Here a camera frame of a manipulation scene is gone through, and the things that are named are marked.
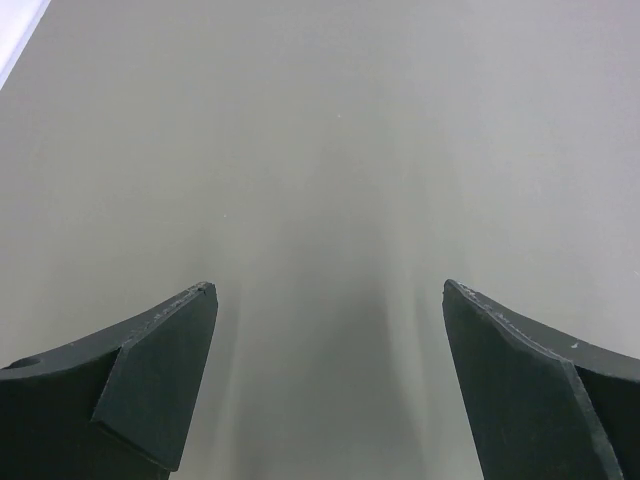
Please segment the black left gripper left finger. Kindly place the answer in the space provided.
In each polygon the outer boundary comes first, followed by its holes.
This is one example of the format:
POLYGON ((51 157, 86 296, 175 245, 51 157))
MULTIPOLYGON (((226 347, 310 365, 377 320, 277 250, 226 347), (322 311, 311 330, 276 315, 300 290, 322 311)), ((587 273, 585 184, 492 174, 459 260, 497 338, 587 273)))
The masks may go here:
POLYGON ((1 370, 4 479, 178 470, 217 316, 214 284, 1 370))

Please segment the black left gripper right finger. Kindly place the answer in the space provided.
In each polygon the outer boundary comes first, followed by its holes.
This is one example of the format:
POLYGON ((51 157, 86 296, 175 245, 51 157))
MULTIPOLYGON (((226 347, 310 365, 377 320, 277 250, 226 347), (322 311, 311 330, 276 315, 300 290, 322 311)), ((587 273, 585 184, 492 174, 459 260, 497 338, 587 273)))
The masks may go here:
POLYGON ((453 280, 442 307, 484 478, 638 478, 637 359, 453 280))

